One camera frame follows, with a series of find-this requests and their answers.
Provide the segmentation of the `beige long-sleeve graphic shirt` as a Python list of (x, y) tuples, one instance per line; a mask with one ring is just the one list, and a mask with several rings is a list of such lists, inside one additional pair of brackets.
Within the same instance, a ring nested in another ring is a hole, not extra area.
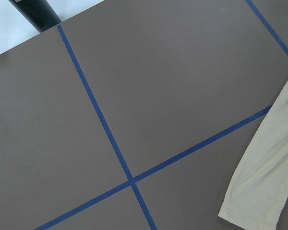
[(251, 139), (218, 216), (245, 230), (274, 230), (288, 198), (288, 81)]

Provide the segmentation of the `black water bottle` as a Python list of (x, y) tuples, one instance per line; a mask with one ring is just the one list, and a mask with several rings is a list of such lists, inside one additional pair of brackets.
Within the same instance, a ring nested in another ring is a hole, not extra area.
[(59, 16), (46, 0), (9, 0), (9, 2), (40, 33), (61, 23)]

